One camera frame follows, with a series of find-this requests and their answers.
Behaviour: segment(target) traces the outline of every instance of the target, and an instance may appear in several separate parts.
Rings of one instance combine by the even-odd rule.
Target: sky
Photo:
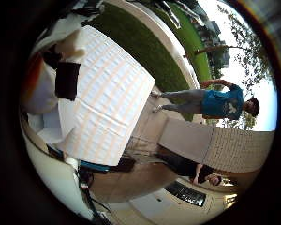
[[[228,45],[235,44],[235,39],[229,30],[229,20],[225,15],[217,10],[217,4],[224,7],[225,4],[217,2],[216,0],[198,0],[201,7],[206,11],[211,21],[216,21],[221,34],[220,39],[225,40]],[[229,68],[222,69],[224,76],[222,79],[231,83],[242,86],[242,79],[244,77],[243,68],[235,61],[233,61],[234,55],[239,51],[238,49],[229,49],[230,61]],[[257,117],[257,123],[253,130],[266,131],[274,130],[276,127],[277,118],[277,94],[271,83],[266,81],[253,87],[254,96],[259,100],[260,110]]]

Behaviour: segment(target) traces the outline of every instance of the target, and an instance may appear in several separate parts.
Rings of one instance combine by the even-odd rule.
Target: tree
[[[227,15],[230,21],[229,28],[236,40],[237,47],[242,49],[235,56],[235,60],[243,67],[245,73],[243,84],[248,93],[252,94],[253,85],[260,83],[261,80],[274,81],[272,68],[265,49],[248,25],[241,22],[233,12],[229,12],[221,6],[217,7],[220,12]]]
[[[252,130],[256,124],[256,118],[247,112],[243,112],[239,120],[223,119],[222,126],[224,128],[237,128],[243,130]]]
[[[215,45],[215,46],[206,47],[206,48],[201,49],[201,50],[195,50],[195,55],[200,54],[200,53],[211,53],[211,52],[214,52],[214,51],[223,51],[223,50],[231,49],[231,48],[241,49],[241,50],[244,50],[244,51],[251,51],[250,49],[246,49],[246,48],[243,48],[241,46]]]

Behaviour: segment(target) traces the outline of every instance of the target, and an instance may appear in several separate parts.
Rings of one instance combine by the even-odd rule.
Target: white cloth
[[[75,127],[57,147],[74,158],[115,166],[154,78],[123,48],[85,26],[86,55],[78,76]]]

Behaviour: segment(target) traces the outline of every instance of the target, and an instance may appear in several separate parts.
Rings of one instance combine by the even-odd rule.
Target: sneaker
[[[157,107],[153,107],[152,112],[157,113],[158,111],[162,110],[162,105],[158,105]]]
[[[152,91],[152,92],[150,93],[150,95],[151,95],[152,97],[159,98],[160,95],[161,95],[161,93],[160,93],[160,92],[157,92],[157,91]]]

